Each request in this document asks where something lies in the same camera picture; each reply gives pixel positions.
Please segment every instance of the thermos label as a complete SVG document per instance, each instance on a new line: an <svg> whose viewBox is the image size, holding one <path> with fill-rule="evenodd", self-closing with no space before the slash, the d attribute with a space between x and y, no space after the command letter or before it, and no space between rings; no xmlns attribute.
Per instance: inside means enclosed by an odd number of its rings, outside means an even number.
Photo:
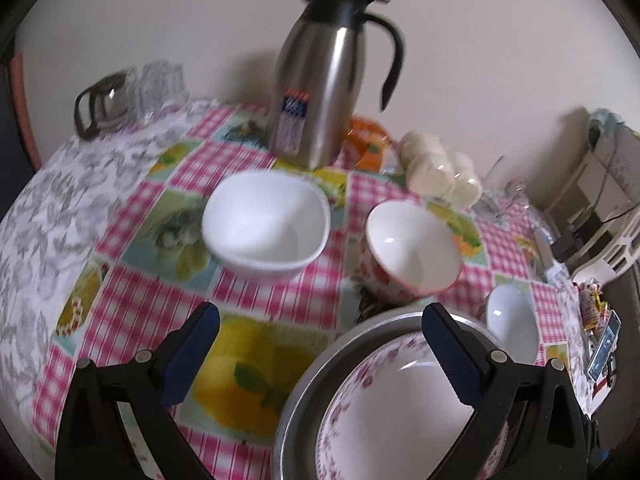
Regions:
<svg viewBox="0 0 640 480"><path fill-rule="evenodd" d="M276 146L280 152L292 156L298 154L309 99L310 95L302 90L295 88L285 90L276 130Z"/></svg>

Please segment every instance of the orange package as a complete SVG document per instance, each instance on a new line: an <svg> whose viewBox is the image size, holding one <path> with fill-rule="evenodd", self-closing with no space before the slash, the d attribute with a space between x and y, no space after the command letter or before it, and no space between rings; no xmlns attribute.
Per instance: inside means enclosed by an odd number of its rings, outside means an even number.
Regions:
<svg viewBox="0 0 640 480"><path fill-rule="evenodd" d="M398 156L386 130L376 121L352 117L344 147L354 152L356 170L398 173Z"/></svg>

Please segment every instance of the blue gripper pad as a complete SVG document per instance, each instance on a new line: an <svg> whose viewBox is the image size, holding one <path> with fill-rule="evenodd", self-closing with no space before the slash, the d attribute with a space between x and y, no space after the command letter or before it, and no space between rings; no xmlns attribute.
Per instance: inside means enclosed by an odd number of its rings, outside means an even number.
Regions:
<svg viewBox="0 0 640 480"><path fill-rule="evenodd" d="M442 316L449 317L456 328L462 330L443 306L431 303L422 312L422 334L460 402L476 409L482 401L482 373Z"/></svg>
<svg viewBox="0 0 640 480"><path fill-rule="evenodd" d="M210 304L164 368L160 401L165 408L183 402L219 330L220 313Z"/></svg>

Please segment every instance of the white wall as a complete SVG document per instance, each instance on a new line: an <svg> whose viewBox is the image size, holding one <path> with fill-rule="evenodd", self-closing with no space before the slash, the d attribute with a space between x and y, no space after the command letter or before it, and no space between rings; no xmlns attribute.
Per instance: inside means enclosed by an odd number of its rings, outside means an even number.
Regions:
<svg viewBox="0 0 640 480"><path fill-rule="evenodd" d="M127 65L185 65L193 93L268 101L280 45L299 0L40 0L18 34L28 106L44 159L73 133L76 95ZM585 108L609 107L640 128L640 60L600 0L392 0L371 10L404 32L406 63L378 113L392 56L367 26L356 111L400 136L441 135L480 173L505 154L544 201L576 165Z"/></svg>

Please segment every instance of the metal basin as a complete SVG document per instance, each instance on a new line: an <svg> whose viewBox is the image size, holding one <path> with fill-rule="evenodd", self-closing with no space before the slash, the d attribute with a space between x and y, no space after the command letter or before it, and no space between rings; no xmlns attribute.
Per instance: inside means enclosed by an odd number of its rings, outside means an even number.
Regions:
<svg viewBox="0 0 640 480"><path fill-rule="evenodd" d="M271 457L273 480L316 480L316 437L337 389L353 369L379 346L420 332L423 304L379 314L356 326L327 348L298 381L280 415ZM447 309L458 324L491 351L496 339L479 322Z"/></svg>

